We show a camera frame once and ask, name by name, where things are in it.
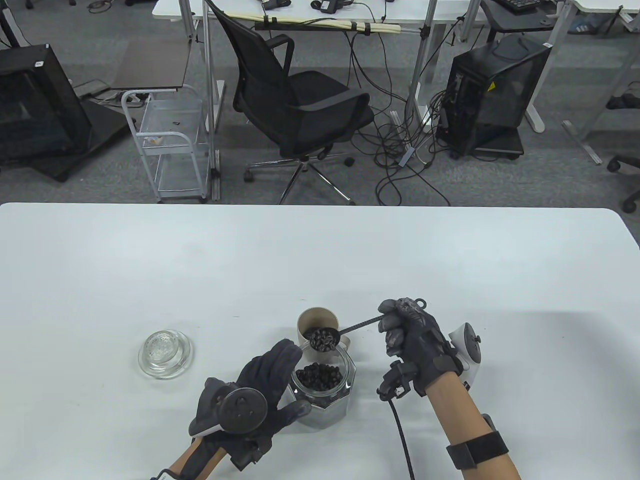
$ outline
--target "metal spoon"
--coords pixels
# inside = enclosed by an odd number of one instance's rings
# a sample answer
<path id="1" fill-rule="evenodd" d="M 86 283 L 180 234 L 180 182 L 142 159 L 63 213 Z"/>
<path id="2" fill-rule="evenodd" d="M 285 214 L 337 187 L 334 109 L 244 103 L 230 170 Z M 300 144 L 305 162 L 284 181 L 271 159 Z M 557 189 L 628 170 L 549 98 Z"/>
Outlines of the metal spoon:
<path id="1" fill-rule="evenodd" d="M 331 328 L 329 326 L 318 328 L 309 336 L 309 344 L 311 345 L 311 348 L 319 352 L 335 350 L 335 346 L 340 342 L 340 337 L 342 335 L 352 332 L 353 330 L 357 330 L 363 326 L 379 322 L 383 317 L 384 315 L 380 315 L 379 317 L 365 320 L 364 322 L 357 323 L 356 325 L 343 328 L 339 332 L 335 328 Z"/>

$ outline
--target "white metal cart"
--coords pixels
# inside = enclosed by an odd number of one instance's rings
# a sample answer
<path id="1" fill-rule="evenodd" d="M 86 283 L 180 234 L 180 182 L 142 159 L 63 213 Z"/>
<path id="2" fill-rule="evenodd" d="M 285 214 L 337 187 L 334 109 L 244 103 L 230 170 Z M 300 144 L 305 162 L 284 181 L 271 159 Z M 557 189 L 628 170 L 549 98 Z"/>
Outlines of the white metal cart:
<path id="1" fill-rule="evenodd" d="M 145 93 L 145 112 L 136 130 L 127 99 Z M 180 89 L 129 90 L 122 95 L 122 110 L 158 203 L 167 198 L 206 203 L 219 159 L 217 152 L 210 159 L 205 103 L 198 92 L 186 84 Z"/>

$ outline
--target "caster wheel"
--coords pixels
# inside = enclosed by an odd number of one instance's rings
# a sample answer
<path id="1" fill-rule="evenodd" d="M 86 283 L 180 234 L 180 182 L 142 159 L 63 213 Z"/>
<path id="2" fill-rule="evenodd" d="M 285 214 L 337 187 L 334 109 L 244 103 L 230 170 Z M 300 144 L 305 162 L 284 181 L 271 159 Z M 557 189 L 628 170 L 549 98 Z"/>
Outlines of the caster wheel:
<path id="1" fill-rule="evenodd" d="M 629 200 L 625 200 L 622 202 L 622 211 L 624 213 L 633 213 L 636 211 L 637 205 L 635 202 L 630 202 Z"/>
<path id="2" fill-rule="evenodd" d="M 607 163 L 607 170 L 610 172 L 617 172 L 620 170 L 620 162 L 613 159 L 609 163 Z"/>

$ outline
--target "black box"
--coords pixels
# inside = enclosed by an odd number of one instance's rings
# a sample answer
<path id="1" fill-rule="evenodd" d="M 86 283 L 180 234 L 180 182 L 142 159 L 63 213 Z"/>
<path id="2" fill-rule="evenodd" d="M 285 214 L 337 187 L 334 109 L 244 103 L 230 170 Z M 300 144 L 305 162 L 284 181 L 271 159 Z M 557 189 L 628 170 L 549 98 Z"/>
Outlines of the black box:
<path id="1" fill-rule="evenodd" d="M 0 51 L 0 162 L 82 154 L 92 126 L 49 45 Z"/>
<path id="2" fill-rule="evenodd" d="M 550 52 L 515 33 L 455 57 L 436 136 L 468 155 L 516 129 Z"/>

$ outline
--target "forearm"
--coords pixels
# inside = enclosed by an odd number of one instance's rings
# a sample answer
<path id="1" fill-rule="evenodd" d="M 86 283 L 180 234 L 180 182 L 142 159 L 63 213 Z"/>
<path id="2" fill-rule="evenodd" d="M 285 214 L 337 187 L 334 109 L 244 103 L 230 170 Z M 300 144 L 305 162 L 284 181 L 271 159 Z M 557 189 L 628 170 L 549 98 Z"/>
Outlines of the forearm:
<path id="1" fill-rule="evenodd" d="M 457 375 L 449 372 L 438 378 L 426 390 L 434 411 L 451 445 L 491 433 L 473 399 Z M 520 475 L 508 454 L 463 470 L 465 480 L 520 480 Z"/>
<path id="2" fill-rule="evenodd" d="M 185 450 L 185 452 L 180 456 L 180 458 L 175 462 L 173 462 L 173 465 L 169 467 L 169 470 L 171 470 L 174 474 L 180 475 L 182 473 L 182 469 L 184 468 L 184 465 L 187 463 L 187 460 L 191 457 L 191 455 L 193 455 L 195 450 L 200 446 L 201 441 L 202 441 L 201 438 L 196 438 L 196 440 L 191 443 L 189 448 Z M 214 456 L 211 457 L 211 460 L 209 460 L 205 468 L 203 468 L 201 473 L 198 474 L 195 480 L 206 480 L 207 477 L 211 475 L 211 472 L 213 471 L 213 469 L 216 468 L 216 466 L 220 463 L 220 460 L 222 460 L 226 454 L 227 452 L 225 452 L 224 449 L 219 448 L 214 454 Z"/>

